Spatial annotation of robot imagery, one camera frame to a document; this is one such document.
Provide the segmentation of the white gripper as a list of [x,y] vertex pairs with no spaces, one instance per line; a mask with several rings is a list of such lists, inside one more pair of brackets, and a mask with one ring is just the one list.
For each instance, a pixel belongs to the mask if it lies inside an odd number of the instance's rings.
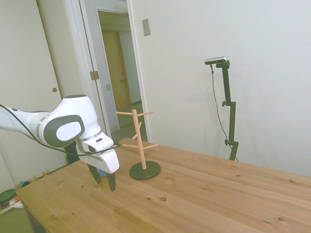
[[88,156],[82,156],[82,154],[86,154],[85,151],[81,151],[79,147],[77,147],[77,153],[79,155],[80,160],[87,163],[89,171],[91,172],[94,180],[97,184],[101,183],[101,176],[98,172],[98,168],[106,172],[106,177],[108,180],[108,185],[110,190],[113,192],[116,189],[116,178],[114,172],[116,172],[120,165],[118,161],[117,154],[114,149],[107,150],[102,153],[97,153]]

